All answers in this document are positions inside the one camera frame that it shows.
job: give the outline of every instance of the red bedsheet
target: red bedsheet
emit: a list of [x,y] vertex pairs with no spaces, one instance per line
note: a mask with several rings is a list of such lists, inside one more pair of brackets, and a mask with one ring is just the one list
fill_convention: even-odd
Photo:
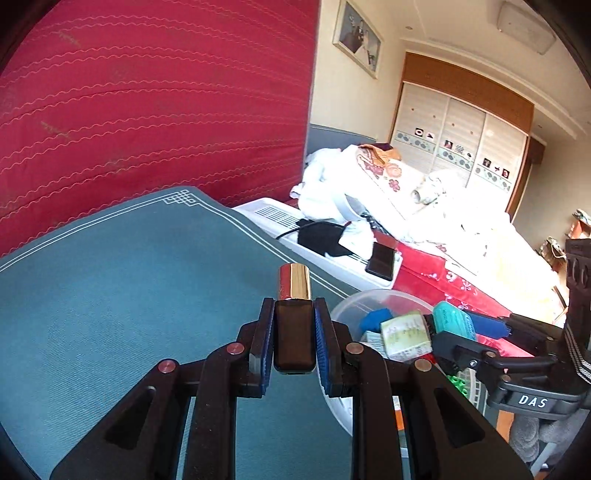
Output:
[[445,268],[445,260],[406,245],[394,238],[375,232],[378,241],[396,247],[402,253],[402,266],[394,289],[414,295],[435,305],[442,300],[473,312],[493,317],[507,316],[511,312],[474,285]]

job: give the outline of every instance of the green object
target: green object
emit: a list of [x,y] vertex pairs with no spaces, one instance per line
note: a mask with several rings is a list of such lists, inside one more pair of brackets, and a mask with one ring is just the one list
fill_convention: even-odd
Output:
[[466,388],[465,381],[463,381],[461,378],[454,377],[453,375],[448,375],[447,379],[460,391],[462,395],[468,398],[468,390]]

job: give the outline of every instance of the ceiling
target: ceiling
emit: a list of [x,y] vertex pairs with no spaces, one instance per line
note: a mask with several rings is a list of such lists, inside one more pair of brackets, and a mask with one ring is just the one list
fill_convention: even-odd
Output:
[[[408,51],[466,67],[522,94],[535,105],[535,136],[554,142],[591,134],[591,89],[566,47],[557,40],[539,55],[500,32],[503,0],[391,2]],[[511,3],[543,22],[524,1]]]

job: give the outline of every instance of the framed photo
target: framed photo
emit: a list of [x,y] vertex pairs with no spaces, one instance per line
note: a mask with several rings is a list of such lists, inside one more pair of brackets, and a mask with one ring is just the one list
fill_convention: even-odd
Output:
[[333,44],[377,78],[382,37],[351,0],[341,0]]

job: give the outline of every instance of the bed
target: bed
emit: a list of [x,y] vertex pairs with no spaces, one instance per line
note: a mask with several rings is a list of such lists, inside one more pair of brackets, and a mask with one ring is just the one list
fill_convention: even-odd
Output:
[[[402,252],[394,288],[431,304],[448,300],[493,316],[513,312],[549,323],[564,321],[557,274],[506,213],[474,202],[453,183],[449,170],[426,177],[404,159],[390,165],[374,164],[368,150],[356,145],[323,149],[308,157],[303,181],[292,195],[312,218],[321,205],[332,202],[335,189],[360,201],[393,237],[380,241]],[[426,205],[417,203],[414,195],[429,182],[447,185],[447,190]]]

